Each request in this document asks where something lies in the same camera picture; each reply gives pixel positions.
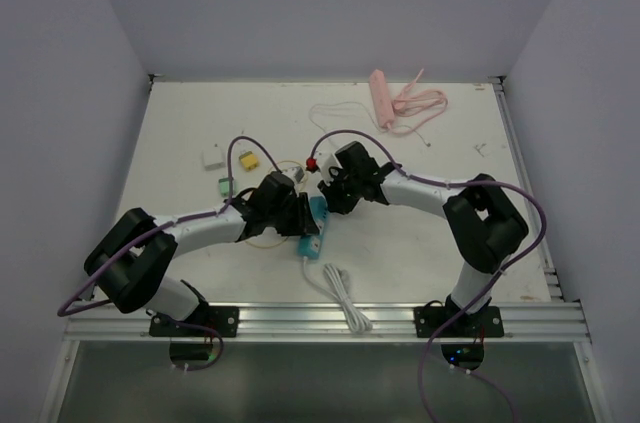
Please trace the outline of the white plug adapter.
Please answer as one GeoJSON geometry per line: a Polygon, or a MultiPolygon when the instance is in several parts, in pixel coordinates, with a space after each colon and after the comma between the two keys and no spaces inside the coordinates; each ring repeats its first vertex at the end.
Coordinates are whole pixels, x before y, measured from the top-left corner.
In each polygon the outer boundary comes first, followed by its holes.
{"type": "Polygon", "coordinates": [[[206,146],[201,152],[201,163],[205,171],[216,171],[226,167],[224,150],[216,143],[206,146]]]}

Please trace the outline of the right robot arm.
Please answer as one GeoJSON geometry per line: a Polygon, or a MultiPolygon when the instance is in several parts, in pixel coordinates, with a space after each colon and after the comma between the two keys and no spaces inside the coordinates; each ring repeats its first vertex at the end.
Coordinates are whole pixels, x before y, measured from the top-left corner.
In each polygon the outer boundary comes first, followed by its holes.
{"type": "Polygon", "coordinates": [[[451,332],[468,335],[481,323],[492,277],[529,234],[520,212],[486,174],[472,180],[427,178],[391,161],[380,165],[355,141],[315,156],[318,189],[332,213],[351,213],[362,201],[404,206],[446,220],[463,266],[447,298],[445,322],[451,332]]]}

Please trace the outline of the yellow plug adapter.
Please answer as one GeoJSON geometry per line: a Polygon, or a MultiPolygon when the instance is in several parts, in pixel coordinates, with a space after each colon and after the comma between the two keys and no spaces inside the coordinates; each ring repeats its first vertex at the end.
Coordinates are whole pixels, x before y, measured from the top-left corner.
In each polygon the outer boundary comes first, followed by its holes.
{"type": "Polygon", "coordinates": [[[247,172],[257,169],[260,165],[259,158],[252,151],[246,151],[240,154],[238,160],[241,167],[247,172]]]}

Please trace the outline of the teal power strip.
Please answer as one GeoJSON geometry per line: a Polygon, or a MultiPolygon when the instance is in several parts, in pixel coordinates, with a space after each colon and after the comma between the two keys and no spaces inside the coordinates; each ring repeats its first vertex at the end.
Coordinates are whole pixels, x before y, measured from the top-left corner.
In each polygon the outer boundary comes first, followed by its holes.
{"type": "Polygon", "coordinates": [[[319,229],[317,235],[303,236],[298,241],[297,254],[309,260],[318,260],[322,249],[325,231],[328,225],[329,211],[327,202],[322,196],[314,196],[309,200],[311,214],[319,229]]]}

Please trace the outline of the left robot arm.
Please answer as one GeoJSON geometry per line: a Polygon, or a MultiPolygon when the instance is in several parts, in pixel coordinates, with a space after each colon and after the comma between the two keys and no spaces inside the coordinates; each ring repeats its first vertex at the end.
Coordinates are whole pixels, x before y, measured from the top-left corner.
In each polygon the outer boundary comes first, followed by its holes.
{"type": "Polygon", "coordinates": [[[193,336],[207,326],[207,303],[193,285],[167,275],[170,263],[212,245],[259,236],[267,228],[285,237],[320,233],[308,194],[278,171],[248,196],[240,193],[217,210],[173,217],[154,217],[141,208],[127,211],[87,257],[84,270],[120,312],[150,310],[193,336]]]}

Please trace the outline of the pink power strip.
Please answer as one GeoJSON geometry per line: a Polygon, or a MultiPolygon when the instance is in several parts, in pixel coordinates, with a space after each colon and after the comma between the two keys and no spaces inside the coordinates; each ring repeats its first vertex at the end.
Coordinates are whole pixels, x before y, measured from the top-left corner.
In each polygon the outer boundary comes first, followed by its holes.
{"type": "Polygon", "coordinates": [[[371,73],[368,86],[375,120],[382,132],[397,136],[416,133],[448,109],[449,99],[443,91],[426,89],[414,92],[423,73],[421,69],[394,97],[391,96],[385,74],[379,69],[371,73]]]}

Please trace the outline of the green plug adapter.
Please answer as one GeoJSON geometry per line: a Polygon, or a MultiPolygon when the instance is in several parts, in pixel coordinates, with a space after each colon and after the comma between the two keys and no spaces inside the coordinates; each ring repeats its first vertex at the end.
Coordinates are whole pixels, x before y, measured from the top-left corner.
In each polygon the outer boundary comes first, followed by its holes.
{"type": "Polygon", "coordinates": [[[232,178],[223,177],[218,180],[218,190],[223,198],[233,196],[235,193],[235,185],[232,178]]]}

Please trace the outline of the yellow plug with cable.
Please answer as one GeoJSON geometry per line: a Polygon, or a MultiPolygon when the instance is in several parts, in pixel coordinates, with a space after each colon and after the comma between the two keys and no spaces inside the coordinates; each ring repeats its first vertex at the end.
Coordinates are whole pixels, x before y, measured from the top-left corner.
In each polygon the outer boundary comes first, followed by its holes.
{"type": "MultiPolygon", "coordinates": [[[[281,171],[286,168],[290,168],[293,166],[301,166],[301,164],[295,160],[285,159],[277,162],[278,167],[281,171]]],[[[278,248],[288,241],[288,237],[279,236],[273,231],[266,231],[264,234],[253,237],[245,242],[246,245],[259,250],[272,250],[278,248]]]]}

